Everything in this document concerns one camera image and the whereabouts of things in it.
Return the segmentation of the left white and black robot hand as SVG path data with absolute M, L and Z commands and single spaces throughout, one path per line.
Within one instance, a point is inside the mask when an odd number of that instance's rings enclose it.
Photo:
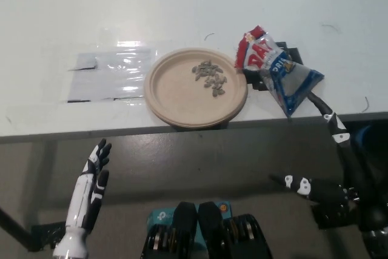
M 96 223 L 109 180 L 104 166 L 109 162 L 112 145 L 103 138 L 92 150 L 78 177 L 70 201 L 65 226 L 90 233 Z

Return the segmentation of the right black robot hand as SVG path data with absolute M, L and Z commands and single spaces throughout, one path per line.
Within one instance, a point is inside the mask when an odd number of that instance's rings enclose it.
M 373 176 L 356 136 L 337 113 L 310 92 L 308 99 L 326 120 L 343 168 L 341 184 L 300 175 L 271 175 L 271 180 L 313 202 L 312 214 L 321 230 L 356 225 L 370 258 L 387 258 L 387 198 Z

